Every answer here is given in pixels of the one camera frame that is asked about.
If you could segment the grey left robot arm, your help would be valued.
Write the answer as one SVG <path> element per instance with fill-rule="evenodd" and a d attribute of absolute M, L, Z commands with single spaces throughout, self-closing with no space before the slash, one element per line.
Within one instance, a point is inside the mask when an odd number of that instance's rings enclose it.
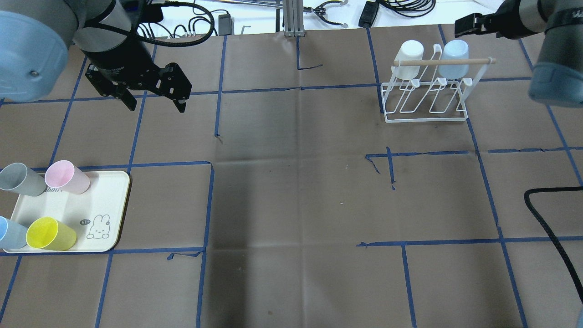
<path fill-rule="evenodd" d="M 32 102 L 52 92 L 75 44 L 89 60 L 86 78 L 101 96 L 135 110 L 132 91 L 171 100 L 184 112 L 192 85 L 177 63 L 161 68 L 118 0 L 3 0 L 1 97 Z"/>

